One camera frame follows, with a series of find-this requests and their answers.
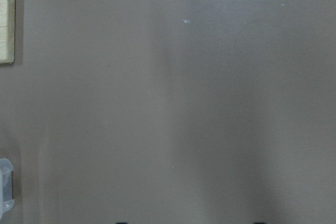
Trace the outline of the clear plastic egg box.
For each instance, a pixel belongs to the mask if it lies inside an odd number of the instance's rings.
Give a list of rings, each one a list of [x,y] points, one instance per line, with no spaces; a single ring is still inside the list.
[[[1,180],[0,180],[0,195],[1,195],[1,218],[4,213],[10,211],[14,206],[13,197],[13,165],[10,160],[1,158]]]

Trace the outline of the wooden cutting board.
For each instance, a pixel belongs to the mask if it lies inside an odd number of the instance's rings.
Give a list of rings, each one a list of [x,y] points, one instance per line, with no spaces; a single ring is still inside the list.
[[[1,0],[1,64],[15,60],[15,0]]]

